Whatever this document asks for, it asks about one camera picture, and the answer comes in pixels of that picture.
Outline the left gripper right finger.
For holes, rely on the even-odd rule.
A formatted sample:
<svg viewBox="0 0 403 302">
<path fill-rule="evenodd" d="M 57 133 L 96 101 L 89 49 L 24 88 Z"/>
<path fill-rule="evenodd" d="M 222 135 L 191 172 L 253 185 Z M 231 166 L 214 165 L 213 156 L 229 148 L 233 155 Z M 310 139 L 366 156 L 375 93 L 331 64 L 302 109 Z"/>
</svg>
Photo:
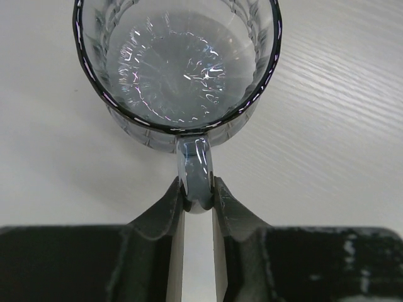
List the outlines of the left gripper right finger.
<svg viewBox="0 0 403 302">
<path fill-rule="evenodd" d="M 215 179 L 218 301 L 401 301 L 402 239 L 386 228 L 271 226 Z"/>
</svg>

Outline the clear glass pitcher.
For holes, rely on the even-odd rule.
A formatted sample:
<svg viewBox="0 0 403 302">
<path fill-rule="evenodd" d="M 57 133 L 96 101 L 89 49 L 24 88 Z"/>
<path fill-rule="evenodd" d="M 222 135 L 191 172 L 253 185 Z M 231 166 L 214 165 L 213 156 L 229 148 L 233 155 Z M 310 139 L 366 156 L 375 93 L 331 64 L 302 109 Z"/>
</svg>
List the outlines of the clear glass pitcher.
<svg viewBox="0 0 403 302">
<path fill-rule="evenodd" d="M 72 29 L 113 119 L 176 154 L 187 212 L 211 209 L 211 149 L 247 123 L 280 58 L 278 1 L 75 1 Z"/>
</svg>

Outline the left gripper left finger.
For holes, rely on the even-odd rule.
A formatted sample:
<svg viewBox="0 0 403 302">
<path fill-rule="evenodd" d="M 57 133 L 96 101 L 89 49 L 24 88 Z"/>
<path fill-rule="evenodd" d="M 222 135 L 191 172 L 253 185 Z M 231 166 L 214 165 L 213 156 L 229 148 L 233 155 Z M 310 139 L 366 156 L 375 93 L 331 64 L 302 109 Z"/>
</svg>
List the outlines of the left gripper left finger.
<svg viewBox="0 0 403 302">
<path fill-rule="evenodd" d="M 2 301 L 179 301 L 183 199 L 178 180 L 122 225 L 1 228 Z"/>
</svg>

